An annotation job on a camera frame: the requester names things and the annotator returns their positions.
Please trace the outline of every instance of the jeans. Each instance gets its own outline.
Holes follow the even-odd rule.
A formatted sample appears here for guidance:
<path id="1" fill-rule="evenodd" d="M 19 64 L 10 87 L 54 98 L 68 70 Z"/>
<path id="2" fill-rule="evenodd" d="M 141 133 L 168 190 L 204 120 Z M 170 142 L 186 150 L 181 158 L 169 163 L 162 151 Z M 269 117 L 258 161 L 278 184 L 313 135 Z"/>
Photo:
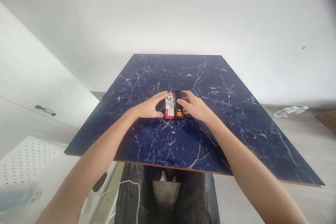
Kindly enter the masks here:
<path id="1" fill-rule="evenodd" d="M 126 163 L 121 181 L 132 180 L 140 184 L 139 224 L 219 224 L 219 212 L 214 178 L 210 173 L 176 171 L 176 180 L 181 182 L 176 204 L 169 219 L 159 216 L 153 180 L 160 180 L 161 168 Z M 123 183 L 119 187 L 115 224 L 135 223 L 138 206 L 138 186 Z"/>

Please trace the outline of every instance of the small red and white box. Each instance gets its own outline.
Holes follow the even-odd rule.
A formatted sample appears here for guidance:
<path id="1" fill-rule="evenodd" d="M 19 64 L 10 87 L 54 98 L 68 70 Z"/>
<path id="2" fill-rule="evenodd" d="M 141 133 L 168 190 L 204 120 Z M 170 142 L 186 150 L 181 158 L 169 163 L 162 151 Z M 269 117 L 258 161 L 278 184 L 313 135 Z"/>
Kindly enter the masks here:
<path id="1" fill-rule="evenodd" d="M 175 118 L 175 103 L 174 103 L 174 95 L 171 93 L 166 97 L 166 119 L 174 119 Z"/>

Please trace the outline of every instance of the blue marble tabletop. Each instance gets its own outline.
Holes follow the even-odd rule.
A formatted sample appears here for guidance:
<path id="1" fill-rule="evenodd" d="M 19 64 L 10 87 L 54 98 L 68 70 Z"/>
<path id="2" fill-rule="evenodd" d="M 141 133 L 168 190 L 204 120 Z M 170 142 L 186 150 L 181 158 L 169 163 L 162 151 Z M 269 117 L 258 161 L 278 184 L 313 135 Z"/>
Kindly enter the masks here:
<path id="1" fill-rule="evenodd" d="M 280 180 L 324 185 L 222 56 L 134 54 L 65 150 L 84 152 L 131 107 L 161 91 L 191 90 Z M 116 160 L 232 174 L 206 126 L 138 119 Z"/>

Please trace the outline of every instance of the plastic bottle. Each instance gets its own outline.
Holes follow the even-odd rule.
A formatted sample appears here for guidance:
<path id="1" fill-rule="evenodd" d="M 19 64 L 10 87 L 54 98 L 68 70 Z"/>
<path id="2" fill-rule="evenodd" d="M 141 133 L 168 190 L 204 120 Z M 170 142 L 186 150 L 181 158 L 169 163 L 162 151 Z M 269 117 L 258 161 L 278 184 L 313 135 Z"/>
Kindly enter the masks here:
<path id="1" fill-rule="evenodd" d="M 290 113 L 295 113 L 295 114 L 301 114 L 302 112 L 304 112 L 306 109 L 308 109 L 307 106 L 304 106 L 304 107 L 296 107 L 296 106 L 293 106 L 293 107 L 288 107 L 288 108 L 284 108 L 276 113 L 274 113 L 274 116 L 275 117 L 288 117 L 287 115 L 290 114 Z"/>
<path id="2" fill-rule="evenodd" d="M 308 107 L 307 107 L 307 106 L 303 106 L 303 107 L 301 107 L 301 108 L 297 108 L 297 110 L 294 111 L 294 112 L 295 112 L 295 114 L 301 114 L 301 113 L 304 112 L 306 109 L 308 109 Z"/>

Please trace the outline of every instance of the white cabinet door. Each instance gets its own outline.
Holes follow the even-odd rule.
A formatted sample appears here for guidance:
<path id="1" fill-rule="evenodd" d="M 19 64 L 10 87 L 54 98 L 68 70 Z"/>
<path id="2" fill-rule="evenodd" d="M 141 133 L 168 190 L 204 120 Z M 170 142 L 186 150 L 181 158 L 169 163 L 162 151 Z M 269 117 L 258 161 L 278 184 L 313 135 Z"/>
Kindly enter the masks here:
<path id="1" fill-rule="evenodd" d="M 77 129 L 98 104 L 97 98 L 1 3 L 0 97 Z M 36 105 L 56 115 L 37 110 Z"/>
<path id="2" fill-rule="evenodd" d="M 27 136 L 69 144 L 77 129 L 0 98 L 0 159 Z"/>

